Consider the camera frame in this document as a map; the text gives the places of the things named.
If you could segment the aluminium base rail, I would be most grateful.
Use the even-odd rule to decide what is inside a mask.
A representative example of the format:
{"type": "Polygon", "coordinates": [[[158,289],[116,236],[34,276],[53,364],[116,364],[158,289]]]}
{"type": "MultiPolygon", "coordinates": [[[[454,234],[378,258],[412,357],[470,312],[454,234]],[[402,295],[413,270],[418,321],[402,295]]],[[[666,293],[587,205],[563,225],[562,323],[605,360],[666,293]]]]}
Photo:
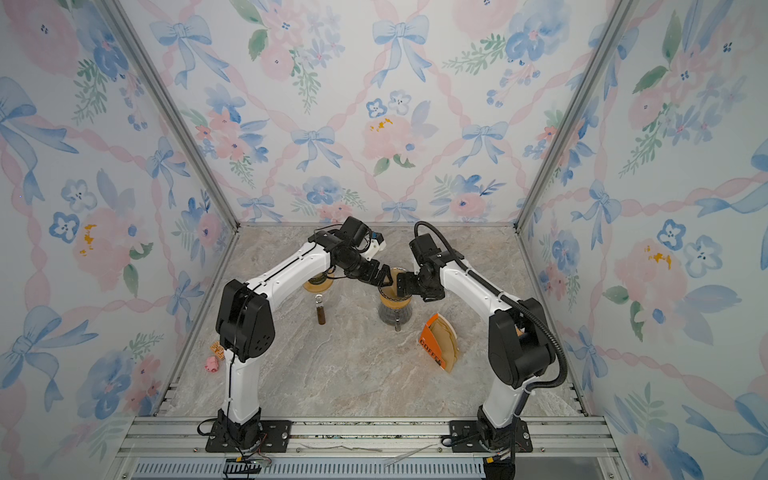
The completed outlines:
{"type": "Polygon", "coordinates": [[[530,417],[531,453],[453,453],[441,418],[294,418],[285,453],[207,453],[195,417],[133,421],[108,479],[626,479],[601,417],[530,417]]]}

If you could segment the small pink toy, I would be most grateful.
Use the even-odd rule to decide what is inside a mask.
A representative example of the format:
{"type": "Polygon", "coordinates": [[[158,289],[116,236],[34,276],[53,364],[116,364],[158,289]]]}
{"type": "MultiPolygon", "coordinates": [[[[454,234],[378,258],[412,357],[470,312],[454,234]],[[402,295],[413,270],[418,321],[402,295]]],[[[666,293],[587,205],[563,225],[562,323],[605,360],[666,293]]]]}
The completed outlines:
{"type": "Polygon", "coordinates": [[[216,373],[220,369],[220,360],[216,356],[210,356],[206,359],[204,368],[209,373],[216,373]]]}

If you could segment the orange coffee filter pack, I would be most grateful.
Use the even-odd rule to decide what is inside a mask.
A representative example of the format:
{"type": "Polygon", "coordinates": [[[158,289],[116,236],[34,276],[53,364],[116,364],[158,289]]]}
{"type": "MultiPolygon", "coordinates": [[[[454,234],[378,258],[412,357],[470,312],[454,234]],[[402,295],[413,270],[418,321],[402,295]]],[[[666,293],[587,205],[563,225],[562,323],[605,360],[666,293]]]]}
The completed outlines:
{"type": "Polygon", "coordinates": [[[450,322],[436,313],[426,322],[419,345],[446,372],[451,373],[460,356],[458,335],[450,322]]]}

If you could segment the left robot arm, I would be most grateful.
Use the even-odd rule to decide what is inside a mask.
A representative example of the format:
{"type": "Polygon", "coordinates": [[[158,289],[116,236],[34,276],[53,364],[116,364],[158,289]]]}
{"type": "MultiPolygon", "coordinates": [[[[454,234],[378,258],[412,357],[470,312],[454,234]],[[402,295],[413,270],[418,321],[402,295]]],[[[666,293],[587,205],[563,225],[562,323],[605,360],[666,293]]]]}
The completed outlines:
{"type": "Polygon", "coordinates": [[[313,232],[299,249],[267,272],[223,288],[216,332],[224,348],[224,401],[211,433],[227,447],[252,451],[266,436],[258,386],[262,356],[275,340],[273,313],[310,279],[339,270],[345,279],[375,287],[394,283],[389,266],[375,259],[384,236],[349,217],[338,228],[313,232]]]}

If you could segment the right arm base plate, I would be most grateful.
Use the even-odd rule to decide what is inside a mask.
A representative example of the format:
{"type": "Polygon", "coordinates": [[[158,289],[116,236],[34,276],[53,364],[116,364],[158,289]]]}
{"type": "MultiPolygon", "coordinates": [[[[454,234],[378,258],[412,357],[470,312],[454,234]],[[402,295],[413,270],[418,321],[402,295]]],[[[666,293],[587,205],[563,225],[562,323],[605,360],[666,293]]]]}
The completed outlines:
{"type": "Polygon", "coordinates": [[[503,428],[495,428],[480,420],[452,420],[449,433],[441,438],[441,445],[453,453],[497,455],[510,450],[515,454],[533,451],[531,434],[522,420],[503,428]]]}

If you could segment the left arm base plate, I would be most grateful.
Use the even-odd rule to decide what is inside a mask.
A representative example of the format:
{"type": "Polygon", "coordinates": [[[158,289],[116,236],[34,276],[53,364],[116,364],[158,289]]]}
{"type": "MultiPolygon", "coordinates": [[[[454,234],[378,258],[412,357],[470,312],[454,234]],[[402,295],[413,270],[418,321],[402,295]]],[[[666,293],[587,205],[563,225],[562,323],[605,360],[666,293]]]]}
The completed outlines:
{"type": "Polygon", "coordinates": [[[207,453],[285,453],[293,423],[289,420],[259,420],[245,426],[216,420],[205,434],[207,453]]]}

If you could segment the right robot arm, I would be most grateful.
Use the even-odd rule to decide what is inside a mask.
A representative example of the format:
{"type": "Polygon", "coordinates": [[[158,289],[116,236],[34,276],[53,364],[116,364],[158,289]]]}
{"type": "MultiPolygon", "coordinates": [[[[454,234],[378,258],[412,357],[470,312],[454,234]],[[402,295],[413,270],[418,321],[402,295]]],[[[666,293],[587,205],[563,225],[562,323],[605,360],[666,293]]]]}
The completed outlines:
{"type": "Polygon", "coordinates": [[[557,341],[538,311],[540,304],[503,291],[452,247],[438,247],[429,234],[416,236],[409,247],[416,270],[397,277],[400,294],[437,301],[450,291],[488,321],[487,358],[494,382],[478,409],[475,437],[490,452],[515,449],[530,396],[557,384],[541,377],[550,365],[562,362],[557,341]]]}

